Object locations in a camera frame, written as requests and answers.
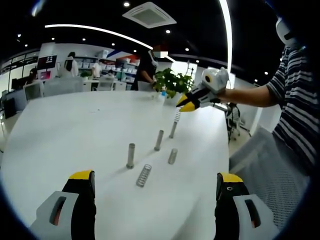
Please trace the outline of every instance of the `black ceiling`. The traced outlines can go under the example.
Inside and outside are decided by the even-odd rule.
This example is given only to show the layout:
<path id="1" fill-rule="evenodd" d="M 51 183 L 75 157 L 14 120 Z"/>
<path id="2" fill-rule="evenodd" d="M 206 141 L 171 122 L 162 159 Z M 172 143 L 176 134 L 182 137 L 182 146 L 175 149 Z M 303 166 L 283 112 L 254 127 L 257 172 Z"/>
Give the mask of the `black ceiling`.
<path id="1" fill-rule="evenodd" d="M 86 38 L 86 44 L 110 48 L 111 43 L 116 43 L 116 49 L 129 53 L 133 53 L 133 49 L 138 53 L 146 50 L 137 43 L 94 30 L 44 28 L 47 24 L 79 24 L 111 30 L 151 46 L 164 41 L 169 54 L 188 54 L 227 62 L 227 36 L 219 0 L 153 0 L 177 24 L 152 29 L 122 17 L 129 9 L 146 0 L 128 0 L 131 4 L 129 8 L 123 6 L 124 0 L 47 0 L 38 15 L 33 17 L 31 9 L 37 2 L 2 3 L 6 4 L 10 18 L 2 19 L 5 39 L 0 50 L 1 59 L 25 51 L 25 44 L 30 49 L 39 48 L 41 43 L 50 42 L 52 37 L 57 43 L 83 43 L 82 38 Z M 276 34 L 276 15 L 261 0 L 227 2 L 232 24 L 232 64 L 237 66 L 231 72 L 249 82 L 259 79 L 259 83 L 264 83 L 278 68 L 284 47 Z M 171 30 L 171 34 L 165 33 L 167 29 Z M 20 42 L 17 41 L 17 34 L 22 34 Z M 179 57 L 174 59 L 188 60 Z M 199 65 L 220 67 L 219 64 L 205 61 Z"/>

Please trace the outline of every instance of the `white round table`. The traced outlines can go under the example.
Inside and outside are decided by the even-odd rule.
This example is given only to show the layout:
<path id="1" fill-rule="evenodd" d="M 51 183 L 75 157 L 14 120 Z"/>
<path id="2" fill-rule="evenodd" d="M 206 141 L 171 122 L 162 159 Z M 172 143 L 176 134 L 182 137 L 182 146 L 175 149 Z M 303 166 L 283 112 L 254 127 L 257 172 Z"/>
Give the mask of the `white round table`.
<path id="1" fill-rule="evenodd" d="M 70 175 L 95 171 L 95 239 L 212 240 L 217 173 L 229 170 L 223 111 L 182 112 L 150 93 L 99 91 L 31 101 L 15 124 L 1 178 L 9 202 L 29 227 L 37 208 Z M 164 130 L 160 151 L 154 151 Z M 135 143 L 128 170 L 129 143 Z M 168 164 L 172 148 L 178 153 Z M 143 188 L 136 180 L 152 166 Z"/>

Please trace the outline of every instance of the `mesh chair back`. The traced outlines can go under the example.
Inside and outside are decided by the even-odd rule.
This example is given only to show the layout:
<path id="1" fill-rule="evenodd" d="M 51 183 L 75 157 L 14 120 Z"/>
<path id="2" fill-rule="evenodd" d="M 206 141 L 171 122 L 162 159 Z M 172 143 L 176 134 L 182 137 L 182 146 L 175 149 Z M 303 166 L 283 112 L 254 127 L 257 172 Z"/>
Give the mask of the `mesh chair back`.
<path id="1" fill-rule="evenodd" d="M 33 82 L 31 84 L 27 84 L 23 86 L 23 90 L 25 92 L 25 97 L 27 102 L 33 99 L 38 99 L 43 97 L 43 91 L 40 86 L 43 84 L 42 82 Z"/>
<path id="2" fill-rule="evenodd" d="M 300 160 L 284 142 L 262 127 L 229 160 L 230 172 L 242 178 L 248 191 L 272 210 L 279 230 L 309 183 Z"/>
<path id="3" fill-rule="evenodd" d="M 98 83 L 98 91 L 112 91 L 115 79 L 113 77 L 101 77 Z"/>

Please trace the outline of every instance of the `potted plant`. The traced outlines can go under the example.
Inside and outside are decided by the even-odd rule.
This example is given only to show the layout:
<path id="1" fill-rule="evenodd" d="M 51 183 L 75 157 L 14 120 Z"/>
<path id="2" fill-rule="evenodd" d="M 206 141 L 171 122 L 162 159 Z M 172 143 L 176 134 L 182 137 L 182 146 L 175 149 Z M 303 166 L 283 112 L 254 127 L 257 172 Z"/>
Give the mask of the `potted plant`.
<path id="1" fill-rule="evenodd" d="M 91 76 L 91 72 L 90 71 L 83 71 L 81 74 L 80 74 L 80 77 L 83 78 L 83 80 L 88 80 L 88 77 Z"/>
<path id="2" fill-rule="evenodd" d="M 161 92 L 165 88 L 167 96 L 165 98 L 164 104 L 175 106 L 182 94 L 189 92 L 194 84 L 191 76 L 183 75 L 182 73 L 174 74 L 171 68 L 167 68 L 163 71 L 158 71 L 155 74 L 157 80 L 154 88 Z"/>

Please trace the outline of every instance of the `coil spring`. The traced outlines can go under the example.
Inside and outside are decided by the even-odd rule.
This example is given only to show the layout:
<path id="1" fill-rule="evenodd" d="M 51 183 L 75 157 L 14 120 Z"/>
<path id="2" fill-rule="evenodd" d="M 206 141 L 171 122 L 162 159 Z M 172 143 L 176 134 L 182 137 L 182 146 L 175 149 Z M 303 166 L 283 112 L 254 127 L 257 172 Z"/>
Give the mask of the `coil spring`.
<path id="1" fill-rule="evenodd" d="M 143 188 L 145 186 L 148 176 L 151 172 L 151 169 L 152 169 L 151 165 L 149 164 L 144 165 L 138 179 L 136 180 L 136 185 L 138 187 Z"/>
<path id="2" fill-rule="evenodd" d="M 175 117 L 174 117 L 174 121 L 177 123 L 177 122 L 179 122 L 179 120 L 180 120 L 180 115 L 181 115 L 181 112 L 180 112 L 180 109 L 181 109 L 182 107 L 177 107 L 177 109 L 176 109 L 176 113 L 175 113 Z"/>

